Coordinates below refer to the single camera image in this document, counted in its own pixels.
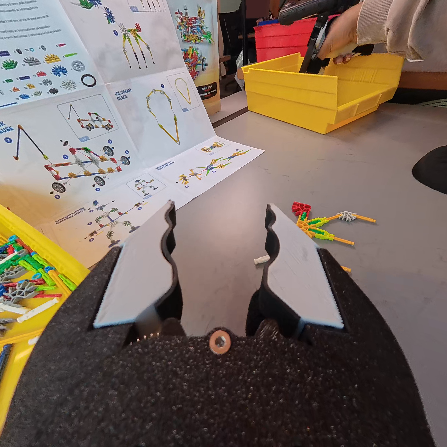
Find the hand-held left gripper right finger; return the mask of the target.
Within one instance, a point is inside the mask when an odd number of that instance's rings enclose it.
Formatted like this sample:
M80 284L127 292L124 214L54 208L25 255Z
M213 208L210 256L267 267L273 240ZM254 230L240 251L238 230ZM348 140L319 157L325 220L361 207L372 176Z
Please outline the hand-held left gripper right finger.
M276 321L287 338L300 338L307 325L344 331L321 248L273 203L266 206L265 229L268 259L250 300L246 335L254 336L264 320Z

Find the red plastic crate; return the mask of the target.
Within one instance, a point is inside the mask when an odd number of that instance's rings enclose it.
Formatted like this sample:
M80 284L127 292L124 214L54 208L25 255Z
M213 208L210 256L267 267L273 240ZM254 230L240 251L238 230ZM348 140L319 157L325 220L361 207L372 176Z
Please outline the red plastic crate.
M262 22L254 28L257 62L290 54L305 56L316 17L280 25L277 20Z

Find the grey desk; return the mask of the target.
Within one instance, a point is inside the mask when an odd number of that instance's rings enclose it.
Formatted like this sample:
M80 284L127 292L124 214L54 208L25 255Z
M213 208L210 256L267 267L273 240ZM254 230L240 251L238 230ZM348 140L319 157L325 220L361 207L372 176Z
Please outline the grey desk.
M410 364L433 439L446 446L446 195L417 182L412 168L446 145L446 110L382 104L327 135L247 112L215 129L264 150L176 212L182 325L202 336L223 326L245 335L250 298L261 282L265 209L296 222L294 201L312 216L348 210L376 219L336 221L319 241L380 311Z

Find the person's right hand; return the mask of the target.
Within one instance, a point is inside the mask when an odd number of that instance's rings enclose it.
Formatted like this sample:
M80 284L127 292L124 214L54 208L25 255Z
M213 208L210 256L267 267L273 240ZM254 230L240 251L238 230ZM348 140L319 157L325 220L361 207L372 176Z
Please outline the person's right hand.
M352 53L342 53L342 50L348 45L357 45L357 22L361 7L362 3L358 3L336 18L321 44L317 55L319 59L324 60L336 54L334 64L347 64L353 58Z

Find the pile of colourful construction pieces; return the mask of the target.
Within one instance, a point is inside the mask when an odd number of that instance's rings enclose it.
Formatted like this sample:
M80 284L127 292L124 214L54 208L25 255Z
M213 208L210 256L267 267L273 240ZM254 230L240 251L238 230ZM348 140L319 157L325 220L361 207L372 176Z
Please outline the pile of colourful construction pieces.
M42 327L77 284L15 234L2 242L0 254L0 335L4 339L13 331L25 331L27 324Z

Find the white folded instruction sheet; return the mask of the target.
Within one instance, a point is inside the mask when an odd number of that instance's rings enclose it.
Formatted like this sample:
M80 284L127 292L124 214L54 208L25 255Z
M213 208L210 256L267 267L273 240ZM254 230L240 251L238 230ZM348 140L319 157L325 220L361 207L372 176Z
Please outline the white folded instruction sheet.
M169 1L1 1L1 206L112 247L263 150L220 139Z

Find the colourful construction toy model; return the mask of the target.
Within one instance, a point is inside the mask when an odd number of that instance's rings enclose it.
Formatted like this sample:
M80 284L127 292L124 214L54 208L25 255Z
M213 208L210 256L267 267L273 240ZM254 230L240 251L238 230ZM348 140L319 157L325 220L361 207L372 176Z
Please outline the colourful construction toy model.
M305 221L311 210L311 206L305 203L293 202L291 210L294 213L294 215L298 217L298 221ZM269 255L256 258L254 259L254 265L263 264L267 262L269 259L270 259Z

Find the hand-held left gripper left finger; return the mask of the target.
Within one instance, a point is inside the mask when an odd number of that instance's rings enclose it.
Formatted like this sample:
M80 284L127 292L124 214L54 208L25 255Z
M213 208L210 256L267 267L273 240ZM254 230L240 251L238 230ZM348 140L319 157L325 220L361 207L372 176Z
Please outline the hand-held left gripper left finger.
M149 336L165 320L181 321L182 290L172 257L175 226L175 203L168 200L122 244L94 328L134 324L139 336Z

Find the construction toy set box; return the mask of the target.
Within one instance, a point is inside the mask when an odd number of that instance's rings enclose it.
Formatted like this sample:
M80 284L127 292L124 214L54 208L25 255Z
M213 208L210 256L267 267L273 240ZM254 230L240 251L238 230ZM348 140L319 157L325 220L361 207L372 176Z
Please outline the construction toy set box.
M186 68L209 116L221 110L218 1L169 0Z

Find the yellow plastic bin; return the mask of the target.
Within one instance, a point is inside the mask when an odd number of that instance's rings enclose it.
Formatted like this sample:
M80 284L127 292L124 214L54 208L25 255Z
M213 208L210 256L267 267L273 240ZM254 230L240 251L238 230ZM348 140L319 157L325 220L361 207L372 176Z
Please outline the yellow plastic bin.
M88 270L84 266L82 266L78 261L67 254L55 243L42 235L41 232L37 231L21 218L14 215L14 213L9 211L7 208L3 206L0 206L0 208L1 244L7 237L15 234L22 238L22 240L31 246L32 249L39 252L40 255L54 265L58 271L66 276L69 276L77 285L85 279L88 274ZM11 337L4 339L0 338L0 396L2 412L7 411L21 373L31 355L34 345L61 305L50 313L50 317L43 320L42 327L27 324L24 327L25 331L13 331Z
M322 75L300 73L300 53L242 68L248 108L320 134L362 118L390 100L404 58L373 53L347 64L330 62Z

